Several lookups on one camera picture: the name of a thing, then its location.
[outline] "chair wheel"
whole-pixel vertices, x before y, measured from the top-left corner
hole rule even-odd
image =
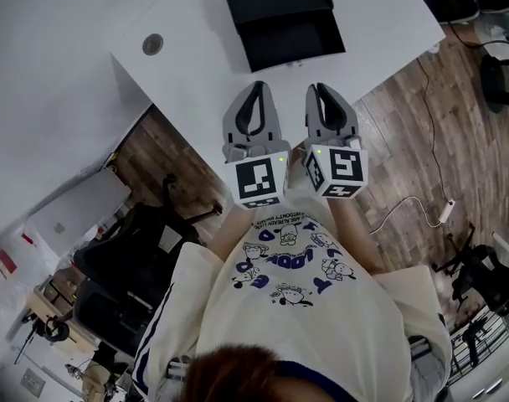
[[[49,322],[53,321],[52,318],[49,318],[46,324],[44,325],[44,337],[50,341],[51,343],[60,343],[69,339],[70,328],[66,323],[55,323],[55,328],[49,328]]]
[[[212,210],[216,215],[220,215],[223,213],[223,206],[220,204],[220,203],[216,203],[214,206],[213,206],[213,210]]]
[[[177,176],[175,176],[174,174],[172,173],[169,173],[164,179],[163,181],[167,184],[170,184],[170,183],[176,183],[177,182]]]

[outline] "black cable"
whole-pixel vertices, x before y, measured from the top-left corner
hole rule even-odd
[[[399,209],[399,207],[405,202],[407,201],[408,199],[416,199],[419,204],[420,204],[420,208],[422,209],[422,211],[424,212],[424,217],[425,217],[425,221],[427,222],[428,226],[430,228],[438,228],[440,226],[440,222],[438,224],[431,224],[429,222],[429,219],[428,219],[428,214],[425,212],[425,208],[422,204],[422,201],[420,201],[420,198],[418,197],[415,197],[413,195],[409,195],[408,197],[405,197],[403,198],[399,203],[397,203],[396,205],[394,205],[390,211],[387,213],[387,215],[385,216],[385,219],[383,219],[383,222],[381,222],[381,224],[374,230],[370,231],[370,235],[374,235],[376,232],[380,231],[381,228],[387,223],[387,220],[388,218],[390,217],[390,215],[395,212],[397,209]]]
[[[80,372],[81,372],[81,374],[82,374],[83,376],[85,376],[85,377],[87,377],[87,378],[92,379],[92,377],[91,377],[90,375],[87,375],[87,374],[86,374],[86,372],[87,372],[89,369],[93,369],[95,366],[101,366],[101,367],[102,367],[102,368],[104,368],[105,370],[108,370],[108,369],[107,369],[104,365],[101,365],[101,364],[99,364],[99,363],[95,363],[94,365],[90,365],[88,368],[86,368],[86,369],[85,369],[85,371],[82,371],[82,370],[80,369]]]
[[[83,365],[84,363],[90,362],[91,360],[93,360],[93,358],[88,358],[87,360],[85,360],[84,362],[82,362],[78,366],[76,366],[76,369],[80,369],[81,365]]]
[[[437,164],[437,168],[439,169],[439,177],[440,177],[440,190],[442,191],[442,196],[445,199],[446,203],[448,203],[448,198],[446,197],[445,193],[445,180],[442,177],[442,171],[440,170],[439,161],[437,160],[437,156],[435,155],[435,136],[436,136],[436,130],[435,130],[435,122],[433,119],[433,115],[431,114],[431,109],[429,108],[428,101],[426,100],[426,94],[428,93],[429,88],[429,76],[426,73],[424,66],[420,62],[420,60],[416,59],[419,62],[419,66],[424,72],[424,75],[427,79],[427,83],[425,84],[424,92],[422,93],[422,99],[424,100],[425,108],[428,110],[429,118],[431,119],[431,126],[433,127],[433,139],[431,140],[431,153],[433,154],[433,158],[435,160],[435,163]]]
[[[468,44],[467,42],[464,42],[461,37],[459,37],[459,34],[455,31],[454,25],[452,23],[448,23],[452,31],[454,32],[456,38],[468,49],[479,49],[483,48],[484,46],[488,44],[509,44],[507,40],[491,40],[490,42],[485,42],[484,44]]]

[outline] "white wall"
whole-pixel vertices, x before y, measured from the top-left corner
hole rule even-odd
[[[0,0],[0,232],[100,163],[150,105],[109,51],[152,1]],[[0,309],[0,356],[20,304]]]
[[[41,239],[48,246],[54,256],[55,270],[59,259],[81,246],[85,234],[90,232],[87,241],[95,237],[96,225],[110,219],[130,193],[131,190],[105,168],[32,214],[26,223],[26,235],[35,243]]]
[[[46,374],[43,368],[55,374],[59,380],[80,393],[81,381],[70,377],[64,365],[70,363],[78,366],[91,358],[92,355],[77,353],[73,358],[70,358],[54,346],[51,346],[46,339],[35,336],[25,349],[25,356],[22,356],[18,364],[15,365],[14,362],[18,356],[18,350],[23,346],[29,331],[31,331],[31,323],[23,325],[12,341],[11,349],[5,352],[0,370],[0,394],[4,396],[7,402],[36,402],[37,398],[20,385],[20,380],[26,369],[30,368],[41,379],[46,381],[39,401],[70,402],[81,400],[74,391],[70,391]],[[86,365],[87,363],[84,363],[82,370],[85,369]]]

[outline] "cartoon print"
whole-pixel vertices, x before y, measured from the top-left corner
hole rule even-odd
[[[280,229],[275,229],[280,233],[280,245],[295,245],[297,239],[297,224],[286,224]]]
[[[262,289],[263,287],[266,287],[269,282],[270,278],[268,276],[259,274],[249,286],[256,287],[257,289]]]
[[[272,241],[275,239],[275,236],[269,232],[269,230],[264,229],[262,232],[259,233],[258,239],[260,241]]]
[[[305,301],[305,289],[301,289],[297,286],[287,285],[287,284],[281,284],[276,287],[276,291],[274,291],[271,294],[271,297],[278,297],[280,296],[279,303],[281,305],[302,305],[304,307],[312,307],[312,302]]]
[[[237,272],[246,272],[253,268],[253,262],[249,260],[249,262],[239,262],[236,264],[236,271]]]
[[[320,247],[329,247],[330,245],[334,245],[331,237],[327,234],[323,234],[322,232],[311,234],[311,239]]]
[[[265,261],[271,262],[273,265],[277,265],[280,268],[285,268],[287,270],[299,270],[303,266],[305,266],[306,262],[310,262],[313,255],[312,248],[314,245],[308,245],[302,253],[299,255],[293,255],[291,253],[279,253],[270,256]]]
[[[236,289],[241,289],[244,286],[244,283],[246,281],[252,281],[255,279],[256,275],[260,272],[258,268],[251,268],[250,270],[247,270],[243,274],[240,274],[237,277],[234,277],[232,281],[234,281],[234,287]]]
[[[332,283],[330,281],[324,281],[321,278],[314,277],[314,286],[316,286],[316,289],[318,290],[318,295],[321,295],[323,291],[325,291],[329,286],[332,286]]]
[[[308,224],[303,226],[303,229],[308,229],[309,231],[314,231],[314,230],[316,230],[317,227],[318,227],[318,225],[315,224],[314,222],[309,222]]]
[[[352,280],[357,279],[354,275],[355,271],[349,266],[338,262],[337,259],[324,259],[321,268],[329,280],[342,281],[344,277],[349,277]]]
[[[330,258],[334,258],[335,255],[343,256],[343,254],[340,252],[340,250],[337,249],[327,249],[327,256]]]
[[[268,251],[267,245],[253,245],[251,243],[244,243],[245,254],[247,255],[247,261],[256,260],[259,258],[267,258],[265,252]]]

